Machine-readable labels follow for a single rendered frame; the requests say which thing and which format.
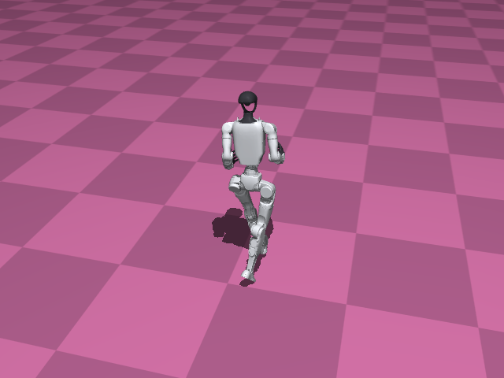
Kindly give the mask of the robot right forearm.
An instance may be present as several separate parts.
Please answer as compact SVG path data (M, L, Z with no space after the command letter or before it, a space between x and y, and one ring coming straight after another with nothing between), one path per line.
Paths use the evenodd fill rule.
M278 151L278 158L279 158L279 161L275 161L274 163L276 163L276 164L283 164L284 160L285 160L285 154L283 153L281 155L280 152Z

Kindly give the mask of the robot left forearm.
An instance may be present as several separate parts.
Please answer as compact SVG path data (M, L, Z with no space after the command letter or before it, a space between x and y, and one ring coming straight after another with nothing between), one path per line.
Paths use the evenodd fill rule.
M223 161L223 153L222 153L222 161ZM225 169L228 169L228 170L230 170L234 167L232 161L223 161L223 166L225 167Z

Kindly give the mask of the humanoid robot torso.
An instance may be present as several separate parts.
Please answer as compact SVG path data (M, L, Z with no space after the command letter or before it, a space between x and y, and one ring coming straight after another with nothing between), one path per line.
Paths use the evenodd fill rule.
M254 118L255 119L255 118ZM240 119L242 120L242 119ZM265 153L265 136L260 117L253 124L240 124L237 117L232 125L232 136L235 155L241 165L246 165L240 177L240 188L246 191L259 192L262 175L258 172Z

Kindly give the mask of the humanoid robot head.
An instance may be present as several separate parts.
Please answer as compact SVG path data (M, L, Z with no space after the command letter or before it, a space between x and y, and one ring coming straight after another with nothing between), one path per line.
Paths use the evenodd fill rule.
M251 91L244 91L240 96L238 103L241 104L243 108L243 119L240 120L240 124L253 124L252 122L256 122L256 120L253 117L253 112L256 110L257 107L257 100L258 97L255 93ZM251 103L254 103L254 109L252 111L247 111L244 107L249 106Z

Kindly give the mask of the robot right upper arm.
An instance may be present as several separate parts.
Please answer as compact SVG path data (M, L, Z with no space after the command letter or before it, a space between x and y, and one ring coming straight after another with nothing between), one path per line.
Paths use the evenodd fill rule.
M264 133L268 135L268 145L269 145L269 160L271 162L279 161L278 158L278 139L277 139L277 128L275 124L262 122L262 127Z

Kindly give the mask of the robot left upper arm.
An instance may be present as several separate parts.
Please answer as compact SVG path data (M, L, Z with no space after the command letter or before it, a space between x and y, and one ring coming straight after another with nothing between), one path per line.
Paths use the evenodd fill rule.
M222 147L223 147L223 161L232 161L233 152L232 148L232 125L234 122L224 123L222 126Z

